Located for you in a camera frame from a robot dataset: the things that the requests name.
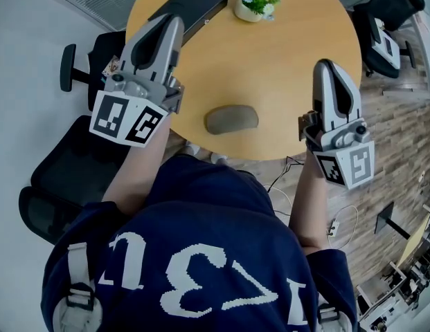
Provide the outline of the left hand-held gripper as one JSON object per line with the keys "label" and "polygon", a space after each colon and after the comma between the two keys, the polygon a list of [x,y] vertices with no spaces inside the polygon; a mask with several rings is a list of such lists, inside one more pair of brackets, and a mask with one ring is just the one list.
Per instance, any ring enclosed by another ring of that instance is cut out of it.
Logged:
{"label": "left hand-held gripper", "polygon": [[164,14],[128,40],[119,64],[124,73],[113,74],[97,92],[91,133],[119,145],[146,147],[167,116],[179,112],[184,86],[172,74],[183,34],[182,18]]}

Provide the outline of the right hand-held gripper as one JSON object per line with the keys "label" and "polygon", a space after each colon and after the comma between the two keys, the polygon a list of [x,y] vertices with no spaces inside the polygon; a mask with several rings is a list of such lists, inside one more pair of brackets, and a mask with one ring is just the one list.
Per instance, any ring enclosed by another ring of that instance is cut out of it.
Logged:
{"label": "right hand-held gripper", "polygon": [[313,110],[298,119],[299,139],[326,181],[351,190],[373,179],[375,142],[360,118],[361,94],[347,72],[328,59],[314,67]]}

